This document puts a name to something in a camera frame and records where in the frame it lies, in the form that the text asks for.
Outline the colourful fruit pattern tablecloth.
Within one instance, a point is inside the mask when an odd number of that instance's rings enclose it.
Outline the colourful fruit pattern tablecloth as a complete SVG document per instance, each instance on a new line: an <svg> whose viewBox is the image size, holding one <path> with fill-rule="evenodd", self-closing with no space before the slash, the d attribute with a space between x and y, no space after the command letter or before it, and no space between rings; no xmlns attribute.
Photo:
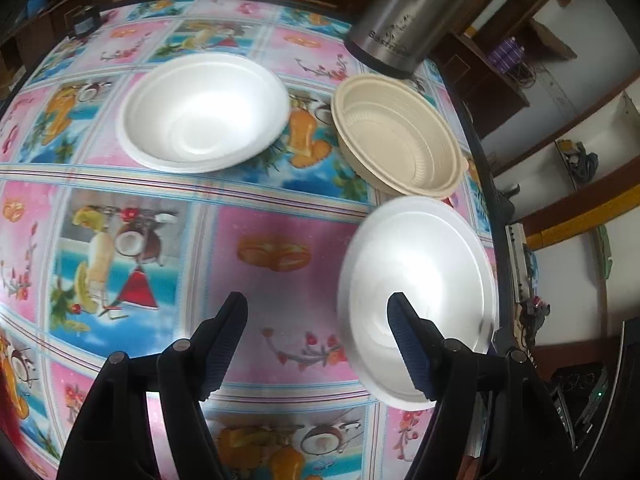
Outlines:
<svg viewBox="0 0 640 480"><path fill-rule="evenodd" d="M350 21L258 0L149 0L65 38L1 113L2 408L6 479L52 479L105 358L191 335L229 292L250 317L203 412L235 479L399 479L431 411L358 382L335 315L359 223L384 196L344 161L332 94L363 72ZM116 138L120 104L193 53L243 55L288 88L293 120L248 162L163 174Z"/></svg>

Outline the small beige plastic bowl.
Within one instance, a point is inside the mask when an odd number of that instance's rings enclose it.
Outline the small beige plastic bowl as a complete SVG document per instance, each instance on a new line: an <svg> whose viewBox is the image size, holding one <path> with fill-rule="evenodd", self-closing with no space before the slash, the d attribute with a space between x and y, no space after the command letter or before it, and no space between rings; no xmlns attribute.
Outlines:
<svg viewBox="0 0 640 480"><path fill-rule="evenodd" d="M446 120L401 81L362 74L342 81L331 114L343 158L388 196L442 200L468 163Z"/></svg>

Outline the stainless steel thermos jug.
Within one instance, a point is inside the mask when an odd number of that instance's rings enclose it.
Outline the stainless steel thermos jug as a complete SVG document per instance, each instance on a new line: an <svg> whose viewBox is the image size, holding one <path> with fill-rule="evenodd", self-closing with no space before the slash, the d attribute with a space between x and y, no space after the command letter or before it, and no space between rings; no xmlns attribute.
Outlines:
<svg viewBox="0 0 640 480"><path fill-rule="evenodd" d="M345 48L396 79L409 78L472 0L371 0L349 29Z"/></svg>

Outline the white foam bowl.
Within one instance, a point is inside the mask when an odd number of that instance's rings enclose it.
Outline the white foam bowl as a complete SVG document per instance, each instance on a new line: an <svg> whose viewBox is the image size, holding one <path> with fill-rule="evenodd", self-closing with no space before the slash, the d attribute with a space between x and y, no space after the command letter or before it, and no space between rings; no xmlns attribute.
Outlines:
<svg viewBox="0 0 640 480"><path fill-rule="evenodd" d="M338 329L359 381L392 408L428 410L434 403L414 388L387 322L395 292L445 337L488 351L496 280L483 244L454 208L421 196L376 208L348 244L337 287Z"/></svg>
<svg viewBox="0 0 640 480"><path fill-rule="evenodd" d="M170 174L206 174L260 154L291 113L288 89L258 63L200 53L153 68L126 94L116 136L135 162Z"/></svg>

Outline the purple bottles on shelf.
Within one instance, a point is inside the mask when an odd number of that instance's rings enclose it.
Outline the purple bottles on shelf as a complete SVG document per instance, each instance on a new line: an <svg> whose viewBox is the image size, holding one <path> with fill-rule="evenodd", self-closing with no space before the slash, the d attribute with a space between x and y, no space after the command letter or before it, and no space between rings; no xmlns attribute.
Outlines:
<svg viewBox="0 0 640 480"><path fill-rule="evenodd" d="M500 74L505 74L524 58L524 48L516 42L514 37L508 37L498 44L487 58Z"/></svg>

